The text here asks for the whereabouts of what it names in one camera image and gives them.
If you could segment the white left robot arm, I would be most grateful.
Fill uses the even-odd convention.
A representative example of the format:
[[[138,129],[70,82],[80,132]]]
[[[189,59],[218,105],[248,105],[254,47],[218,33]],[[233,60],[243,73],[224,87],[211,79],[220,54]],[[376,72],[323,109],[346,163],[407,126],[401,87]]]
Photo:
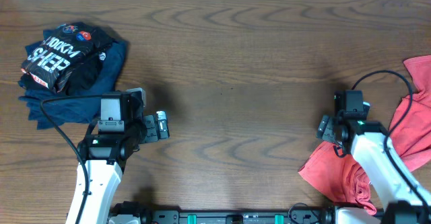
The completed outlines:
[[[102,95],[100,117],[88,126],[78,144],[80,163],[68,223],[147,223],[136,204],[124,202],[112,214],[110,206],[128,158],[145,143],[169,138],[164,111],[145,115],[145,91],[138,88]]]

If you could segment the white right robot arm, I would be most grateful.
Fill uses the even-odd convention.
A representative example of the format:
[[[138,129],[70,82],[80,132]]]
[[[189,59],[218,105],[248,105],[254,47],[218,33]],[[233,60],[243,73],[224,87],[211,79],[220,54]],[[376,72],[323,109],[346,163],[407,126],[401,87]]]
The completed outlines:
[[[381,218],[353,207],[335,211],[334,223],[429,223],[430,192],[396,153],[384,126],[375,121],[342,120],[324,115],[317,137],[360,164],[383,204]]]

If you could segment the orange red t-shirt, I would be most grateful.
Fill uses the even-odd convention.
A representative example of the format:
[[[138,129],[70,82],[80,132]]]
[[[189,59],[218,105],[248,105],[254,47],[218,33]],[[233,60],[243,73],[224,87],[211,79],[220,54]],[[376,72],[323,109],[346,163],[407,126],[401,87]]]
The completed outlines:
[[[403,64],[417,92],[413,94],[408,115],[393,131],[391,140],[412,172],[430,161],[430,56],[410,58]],[[322,142],[298,173],[333,202],[356,204],[368,214],[376,214],[365,171],[352,156],[336,156],[332,143]]]

